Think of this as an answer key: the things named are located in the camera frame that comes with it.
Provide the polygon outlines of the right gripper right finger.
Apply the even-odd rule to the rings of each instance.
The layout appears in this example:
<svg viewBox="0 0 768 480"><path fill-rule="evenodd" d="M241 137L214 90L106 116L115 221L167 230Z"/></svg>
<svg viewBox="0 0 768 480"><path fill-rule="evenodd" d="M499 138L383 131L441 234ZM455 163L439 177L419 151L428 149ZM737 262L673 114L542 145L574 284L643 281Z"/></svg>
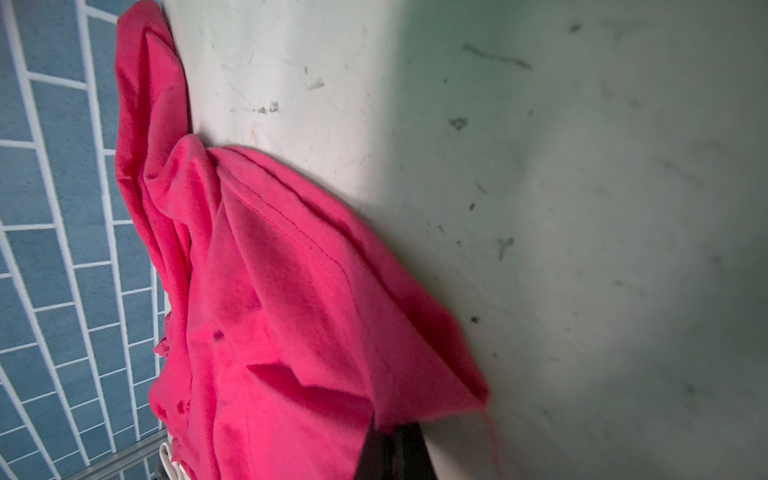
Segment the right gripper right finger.
<svg viewBox="0 0 768 480"><path fill-rule="evenodd" d="M395 431L394 478L398 480L437 479L418 423L399 426Z"/></svg>

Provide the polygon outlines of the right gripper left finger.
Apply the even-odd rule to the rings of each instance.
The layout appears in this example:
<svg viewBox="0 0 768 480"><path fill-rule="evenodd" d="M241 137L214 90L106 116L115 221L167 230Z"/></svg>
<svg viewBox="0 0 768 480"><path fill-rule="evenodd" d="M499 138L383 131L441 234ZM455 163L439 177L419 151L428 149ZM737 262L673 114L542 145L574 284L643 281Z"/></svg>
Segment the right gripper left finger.
<svg viewBox="0 0 768 480"><path fill-rule="evenodd" d="M395 437L369 427L355 470L354 480L395 478Z"/></svg>

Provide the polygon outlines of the magenta t shirt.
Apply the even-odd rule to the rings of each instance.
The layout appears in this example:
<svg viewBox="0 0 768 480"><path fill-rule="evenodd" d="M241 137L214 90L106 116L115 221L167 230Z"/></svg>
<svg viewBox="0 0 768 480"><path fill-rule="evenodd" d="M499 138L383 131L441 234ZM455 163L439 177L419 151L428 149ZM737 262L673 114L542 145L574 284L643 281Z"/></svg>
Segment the magenta t shirt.
<svg viewBox="0 0 768 480"><path fill-rule="evenodd" d="M455 317L332 195L206 147L160 6L117 23L116 180L169 295L151 385L192 479L350 479L370 430L482 411Z"/></svg>

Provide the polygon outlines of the folded white t shirt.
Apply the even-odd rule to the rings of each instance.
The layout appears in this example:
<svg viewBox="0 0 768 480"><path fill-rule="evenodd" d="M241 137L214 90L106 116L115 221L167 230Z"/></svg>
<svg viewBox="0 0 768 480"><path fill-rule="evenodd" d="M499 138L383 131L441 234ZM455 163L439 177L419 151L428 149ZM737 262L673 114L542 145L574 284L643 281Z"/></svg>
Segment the folded white t shirt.
<svg viewBox="0 0 768 480"><path fill-rule="evenodd" d="M156 467L156 478L163 480L191 480L183 465L172 458L172 438L168 437L159 445L159 463Z"/></svg>

